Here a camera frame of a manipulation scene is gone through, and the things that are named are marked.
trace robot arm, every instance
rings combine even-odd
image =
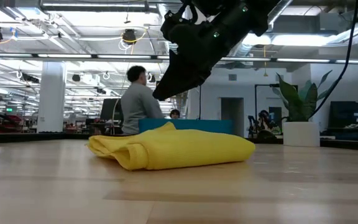
[[[280,0],[181,0],[174,14],[168,11],[161,27],[164,38],[178,44],[170,50],[170,65],[153,96],[165,100],[202,85],[211,69],[249,32],[261,36],[268,29],[268,14]],[[193,18],[182,18],[190,6]],[[197,7],[211,22],[195,24]]]

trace doorway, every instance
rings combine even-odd
[[[221,119],[233,122],[233,134],[244,137],[244,99],[221,98]]]

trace yellow towel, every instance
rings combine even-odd
[[[239,162],[248,159],[255,150],[255,145],[244,138],[198,130],[176,130],[171,122],[136,136],[93,136],[88,147],[99,157],[116,159],[127,170]]]

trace blue container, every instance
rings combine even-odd
[[[195,129],[212,133],[233,134],[233,122],[231,120],[142,119],[139,120],[139,131],[143,133],[159,128],[167,122],[172,122],[179,130]]]

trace person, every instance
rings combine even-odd
[[[160,104],[153,97],[153,91],[146,86],[146,69],[141,66],[133,66],[128,70],[127,78],[131,85],[121,98],[121,108],[124,115],[122,132],[124,134],[138,134],[140,119],[164,119],[164,116]]]
[[[180,112],[178,110],[174,109],[169,114],[169,117],[171,117],[171,119],[179,119],[180,118]]]

